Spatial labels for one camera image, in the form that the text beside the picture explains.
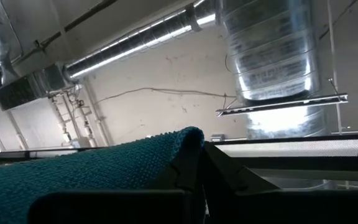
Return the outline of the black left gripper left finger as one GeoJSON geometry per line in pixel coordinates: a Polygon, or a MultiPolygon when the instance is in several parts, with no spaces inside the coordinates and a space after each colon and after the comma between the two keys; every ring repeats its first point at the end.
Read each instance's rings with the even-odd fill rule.
{"type": "Polygon", "coordinates": [[[29,208],[28,224],[192,224],[202,218],[200,147],[183,147],[140,190],[48,194],[29,208]]]}

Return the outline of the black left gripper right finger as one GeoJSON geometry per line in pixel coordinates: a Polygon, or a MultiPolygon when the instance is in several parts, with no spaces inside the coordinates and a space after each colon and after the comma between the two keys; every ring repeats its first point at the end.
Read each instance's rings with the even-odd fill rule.
{"type": "Polygon", "coordinates": [[[358,224],[358,190],[283,190],[209,142],[202,168],[211,224],[358,224]]]}

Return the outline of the teal microfiber towel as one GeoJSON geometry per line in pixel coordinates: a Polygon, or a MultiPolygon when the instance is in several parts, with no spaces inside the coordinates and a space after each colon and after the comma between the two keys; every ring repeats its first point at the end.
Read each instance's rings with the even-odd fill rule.
{"type": "Polygon", "coordinates": [[[0,167],[0,224],[25,224],[41,196],[63,190],[144,189],[187,146],[203,147],[197,127],[93,151],[0,167]]]}

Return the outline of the hanging strip light fixture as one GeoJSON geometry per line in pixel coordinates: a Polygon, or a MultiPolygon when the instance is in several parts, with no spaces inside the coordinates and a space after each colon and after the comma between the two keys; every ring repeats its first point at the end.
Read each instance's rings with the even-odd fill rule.
{"type": "Polygon", "coordinates": [[[260,111],[280,110],[287,108],[299,108],[309,106],[326,106],[336,105],[348,102],[347,93],[338,93],[336,95],[326,95],[308,98],[305,100],[291,100],[281,103],[271,103],[258,106],[241,106],[241,107],[228,107],[226,109],[216,110],[217,116],[231,116],[237,114],[246,114],[260,111]]]}

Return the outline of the black grille vent box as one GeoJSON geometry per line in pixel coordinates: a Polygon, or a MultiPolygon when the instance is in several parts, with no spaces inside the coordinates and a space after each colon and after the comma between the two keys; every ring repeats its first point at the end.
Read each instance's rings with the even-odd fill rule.
{"type": "Polygon", "coordinates": [[[0,107],[3,111],[10,110],[48,98],[72,85],[63,73],[63,67],[53,63],[0,87],[0,107]]]}

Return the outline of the large silver round duct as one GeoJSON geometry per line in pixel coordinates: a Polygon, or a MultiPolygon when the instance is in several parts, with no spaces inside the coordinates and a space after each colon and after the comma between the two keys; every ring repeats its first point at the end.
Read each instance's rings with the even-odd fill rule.
{"type": "MultiPolygon", "coordinates": [[[[244,106],[267,106],[321,91],[310,0],[220,0],[227,57],[244,106]]],[[[322,106],[246,113],[248,139],[322,136],[322,106]]]]}

